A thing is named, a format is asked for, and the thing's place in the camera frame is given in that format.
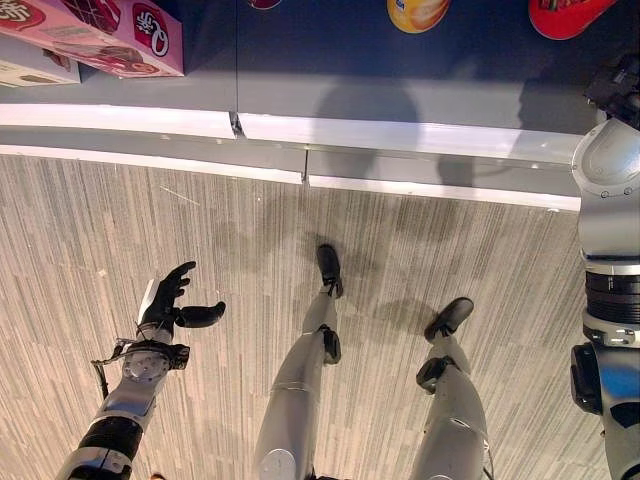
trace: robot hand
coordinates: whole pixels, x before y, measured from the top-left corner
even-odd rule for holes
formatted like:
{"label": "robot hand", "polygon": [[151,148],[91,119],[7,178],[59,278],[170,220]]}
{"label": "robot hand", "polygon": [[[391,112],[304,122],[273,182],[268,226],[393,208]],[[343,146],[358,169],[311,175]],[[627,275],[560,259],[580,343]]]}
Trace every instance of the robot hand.
{"label": "robot hand", "polygon": [[158,283],[153,301],[142,314],[141,325],[152,323],[170,327],[175,323],[184,328],[202,328],[220,319],[226,308],[224,302],[218,302],[213,307],[174,307],[176,298],[184,295],[184,287],[191,283],[189,278],[182,277],[195,266],[196,262],[193,261],[183,263]]}

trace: floor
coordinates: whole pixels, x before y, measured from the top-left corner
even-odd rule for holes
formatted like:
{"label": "floor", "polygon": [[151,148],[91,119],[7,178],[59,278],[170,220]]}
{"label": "floor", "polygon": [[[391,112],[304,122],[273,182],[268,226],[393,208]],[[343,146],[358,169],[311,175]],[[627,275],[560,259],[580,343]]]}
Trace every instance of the floor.
{"label": "floor", "polygon": [[[421,337],[459,295],[496,479],[608,478],[598,418],[573,405],[583,342],[577,217],[204,174],[0,157],[0,479],[50,479],[100,401],[89,360],[131,336],[146,283],[195,259],[183,305],[222,299],[172,372],[134,477],[249,479],[270,382],[336,245],[343,360],[327,367],[316,470],[408,478],[430,398]],[[117,367],[109,370],[115,382]]]}

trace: red package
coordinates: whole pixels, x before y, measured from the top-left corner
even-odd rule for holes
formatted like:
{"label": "red package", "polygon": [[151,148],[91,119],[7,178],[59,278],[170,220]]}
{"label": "red package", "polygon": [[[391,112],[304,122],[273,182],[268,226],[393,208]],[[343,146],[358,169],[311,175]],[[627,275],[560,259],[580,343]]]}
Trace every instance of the red package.
{"label": "red package", "polygon": [[121,77],[183,75],[182,25],[149,0],[0,0],[0,32]]}

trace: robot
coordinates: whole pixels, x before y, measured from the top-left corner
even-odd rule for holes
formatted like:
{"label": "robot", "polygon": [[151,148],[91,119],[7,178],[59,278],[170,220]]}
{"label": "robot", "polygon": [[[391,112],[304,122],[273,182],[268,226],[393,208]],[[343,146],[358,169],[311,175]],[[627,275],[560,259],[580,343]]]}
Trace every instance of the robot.
{"label": "robot", "polygon": [[[195,266],[196,262],[187,262],[162,281],[150,280],[135,340],[117,339],[110,359],[92,362],[104,402],[56,480],[128,480],[131,476],[131,463],[167,372],[184,369],[189,360],[189,347],[171,344],[174,325],[209,327],[225,310],[223,302],[213,307],[174,307],[175,299],[190,283],[182,277]],[[122,379],[109,393],[103,366],[118,359],[124,360]]]}
{"label": "robot", "polygon": [[640,95],[637,56],[586,92],[611,118],[580,142],[572,171],[586,270],[588,343],[571,352],[574,402],[600,415],[613,480],[640,480]]}

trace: wire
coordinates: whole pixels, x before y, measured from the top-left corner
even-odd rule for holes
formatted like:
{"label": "wire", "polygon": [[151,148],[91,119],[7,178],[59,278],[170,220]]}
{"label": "wire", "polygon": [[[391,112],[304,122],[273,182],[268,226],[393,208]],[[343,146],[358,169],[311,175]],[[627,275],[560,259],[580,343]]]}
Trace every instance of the wire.
{"label": "wire", "polygon": [[491,465],[491,473],[489,473],[489,470],[487,470],[487,467],[482,467],[482,471],[484,472],[484,474],[487,476],[487,478],[489,480],[495,480],[494,478],[494,472],[493,472],[493,455],[491,455],[491,449],[487,448],[487,453],[489,454],[489,464]]}

